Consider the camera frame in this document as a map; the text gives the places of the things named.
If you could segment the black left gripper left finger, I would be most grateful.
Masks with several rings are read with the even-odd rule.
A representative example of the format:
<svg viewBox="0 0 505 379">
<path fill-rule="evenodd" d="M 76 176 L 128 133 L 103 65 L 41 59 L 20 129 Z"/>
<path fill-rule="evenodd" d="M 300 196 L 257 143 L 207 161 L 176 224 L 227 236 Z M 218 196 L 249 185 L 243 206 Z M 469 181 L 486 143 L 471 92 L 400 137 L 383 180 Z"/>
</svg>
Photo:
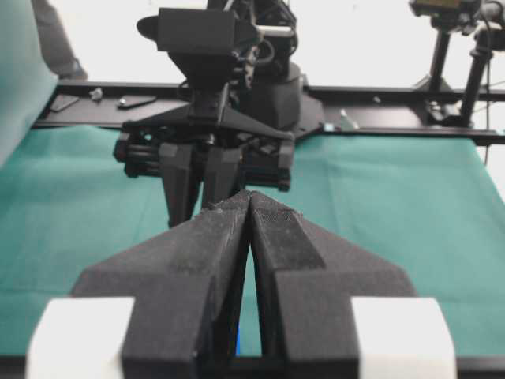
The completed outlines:
<svg viewBox="0 0 505 379">
<path fill-rule="evenodd" d="M 243 190 L 80 274 L 73 296 L 135 299 L 122 348 L 127 378 L 198 378 L 232 359 L 250 198 Z"/>
</svg>

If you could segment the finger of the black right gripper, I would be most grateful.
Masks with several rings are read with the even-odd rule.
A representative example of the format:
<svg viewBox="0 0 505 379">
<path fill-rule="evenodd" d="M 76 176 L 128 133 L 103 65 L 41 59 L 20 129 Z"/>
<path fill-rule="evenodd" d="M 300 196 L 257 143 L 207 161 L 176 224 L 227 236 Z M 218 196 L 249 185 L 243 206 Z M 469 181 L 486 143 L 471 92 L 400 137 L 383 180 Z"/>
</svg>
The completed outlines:
<svg viewBox="0 0 505 379">
<path fill-rule="evenodd" d="M 210 149 L 204 173 L 203 208 L 210 208 L 240 191 L 240 164 L 241 149 Z"/>
<path fill-rule="evenodd" d="M 160 173 L 169 214 L 169 227 L 192 217 L 194 209 L 193 147 L 162 143 L 159 148 Z"/>
</svg>

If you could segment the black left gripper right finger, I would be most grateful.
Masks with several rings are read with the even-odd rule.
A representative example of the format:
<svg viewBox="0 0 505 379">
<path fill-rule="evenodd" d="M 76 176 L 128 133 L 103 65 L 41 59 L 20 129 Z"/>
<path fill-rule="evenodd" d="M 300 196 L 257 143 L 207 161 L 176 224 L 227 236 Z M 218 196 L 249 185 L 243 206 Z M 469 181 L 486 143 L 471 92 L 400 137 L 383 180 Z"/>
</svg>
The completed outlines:
<svg viewBox="0 0 505 379">
<path fill-rule="evenodd" d="M 249 215 L 262 352 L 288 378 L 357 377 L 351 297 L 415 297 L 410 278 L 262 193 Z"/>
</svg>

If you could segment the right gripper rail body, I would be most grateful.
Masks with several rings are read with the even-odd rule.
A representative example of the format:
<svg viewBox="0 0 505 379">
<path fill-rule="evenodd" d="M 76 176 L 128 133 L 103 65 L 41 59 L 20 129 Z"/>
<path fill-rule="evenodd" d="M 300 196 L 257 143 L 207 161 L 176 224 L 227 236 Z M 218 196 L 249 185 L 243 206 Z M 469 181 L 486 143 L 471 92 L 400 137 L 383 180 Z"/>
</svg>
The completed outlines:
<svg viewBox="0 0 505 379">
<path fill-rule="evenodd" d="M 129 177 L 161 178 L 162 143 L 193 147 L 194 192 L 204 189 L 208 153 L 214 147 L 241 149 L 240 190 L 247 185 L 290 188 L 294 134 L 235 107 L 227 87 L 193 90 L 189 102 L 181 106 L 123 122 L 113 155 Z"/>
</svg>

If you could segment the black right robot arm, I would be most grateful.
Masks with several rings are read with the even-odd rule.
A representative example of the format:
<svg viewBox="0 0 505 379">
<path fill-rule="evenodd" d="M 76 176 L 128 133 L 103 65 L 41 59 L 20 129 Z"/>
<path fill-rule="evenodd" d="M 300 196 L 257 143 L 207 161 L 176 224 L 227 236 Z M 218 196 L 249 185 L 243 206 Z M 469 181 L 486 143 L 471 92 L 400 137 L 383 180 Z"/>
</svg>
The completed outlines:
<svg viewBox="0 0 505 379">
<path fill-rule="evenodd" d="M 162 8 L 138 32 L 182 72 L 183 104 L 122 124 L 114 158 L 129 177 L 159 177 L 168 224 L 246 186 L 291 184 L 296 141 L 323 120 L 292 55 L 297 20 L 284 1 Z"/>
</svg>

